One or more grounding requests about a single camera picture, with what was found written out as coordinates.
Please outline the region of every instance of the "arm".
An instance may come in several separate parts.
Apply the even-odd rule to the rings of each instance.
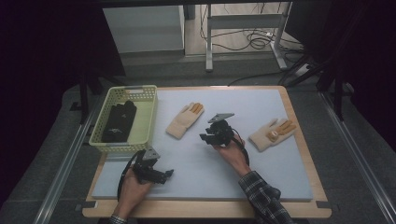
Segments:
[[[143,201],[149,193],[152,183],[140,184],[134,176],[132,169],[129,169],[124,177],[120,200],[111,216],[110,224],[124,224],[127,222],[132,210]]]
[[[243,145],[245,141],[234,136]],[[255,171],[251,171],[246,164],[245,156],[235,142],[228,146],[213,146],[221,157],[226,160],[239,174],[239,185],[247,195],[247,199],[253,206],[259,223],[293,223],[286,209],[279,202],[280,191],[272,188]]]

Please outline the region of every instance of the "wooden table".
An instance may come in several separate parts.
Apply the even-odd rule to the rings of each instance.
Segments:
[[[315,164],[312,161],[308,147],[304,140],[299,122],[294,114],[290,98],[285,88],[279,86],[246,86],[246,87],[181,87],[159,88],[165,90],[278,90],[289,119],[295,121],[297,131],[295,139],[300,150],[304,167],[307,172],[309,183],[314,198],[310,202],[281,202],[289,211],[291,217],[326,218],[332,214],[326,194],[318,177]],[[101,174],[105,164],[106,153],[102,155],[92,185],[87,196],[87,202],[95,202],[95,207],[83,208],[85,217],[111,217],[117,200],[95,200],[92,191],[96,180]],[[132,212],[131,217],[190,217],[190,218],[252,218],[254,211],[248,201],[165,201],[145,200]]]

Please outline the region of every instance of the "dark background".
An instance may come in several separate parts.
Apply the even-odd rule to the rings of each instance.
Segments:
[[[3,203],[50,131],[63,93],[83,75],[124,71],[100,7],[0,4]]]
[[[324,33],[339,31],[335,24],[343,24],[348,13],[343,6],[330,11]],[[393,149],[395,9],[390,1],[370,5],[341,64],[345,80],[355,89],[352,102]],[[78,84],[83,74],[124,72],[99,7],[1,1],[0,22],[2,203],[50,131],[64,91]],[[324,46],[332,49],[335,41]]]

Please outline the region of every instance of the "person's right hand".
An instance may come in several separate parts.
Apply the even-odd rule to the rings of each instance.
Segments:
[[[233,137],[242,143],[243,146],[245,145],[245,141],[239,135],[235,134]],[[216,145],[212,145],[212,147],[235,169],[239,176],[242,177],[251,171],[247,165],[245,155],[234,141],[231,141],[226,147]]]

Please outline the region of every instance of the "human hand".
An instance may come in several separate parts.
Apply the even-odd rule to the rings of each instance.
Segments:
[[[239,135],[235,134],[233,138],[242,143],[242,146],[245,145],[245,141]],[[231,141],[226,147],[216,145],[212,145],[212,147],[235,169],[239,176],[242,177],[251,171],[244,153],[234,141]]]
[[[119,203],[114,209],[113,214],[117,217],[128,219],[132,210],[142,202],[149,193],[152,185],[153,183],[151,182],[140,184],[132,171],[132,167],[128,169],[122,183]]]

